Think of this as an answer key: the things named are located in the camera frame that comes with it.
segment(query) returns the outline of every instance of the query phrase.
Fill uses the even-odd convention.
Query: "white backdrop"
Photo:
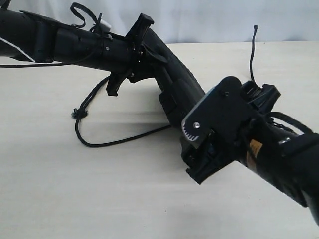
[[[78,23],[76,1],[103,13],[112,31],[125,35],[141,12],[166,43],[319,40],[319,0],[12,0],[11,9],[29,10],[64,23]]]

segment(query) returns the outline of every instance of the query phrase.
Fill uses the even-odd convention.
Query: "white table surface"
[[[319,42],[256,47],[257,82],[282,93],[275,110],[318,131]],[[170,48],[206,91],[229,75],[250,77],[249,42]],[[308,209],[239,163],[197,185],[172,129],[108,148],[83,146],[70,113],[108,74],[77,66],[0,69],[1,239],[319,238]],[[83,136],[106,142],[166,124],[159,93],[154,79],[126,81],[117,98],[101,90]]]

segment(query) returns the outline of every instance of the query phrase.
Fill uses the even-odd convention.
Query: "yellow warning label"
[[[260,142],[254,140],[254,139],[250,141],[250,147],[251,147],[256,158],[257,158],[258,153],[259,153],[262,146],[263,145]],[[254,172],[257,172],[256,162],[254,161],[254,159],[252,158],[252,156],[249,152],[247,152],[246,159],[247,159],[248,168]]]

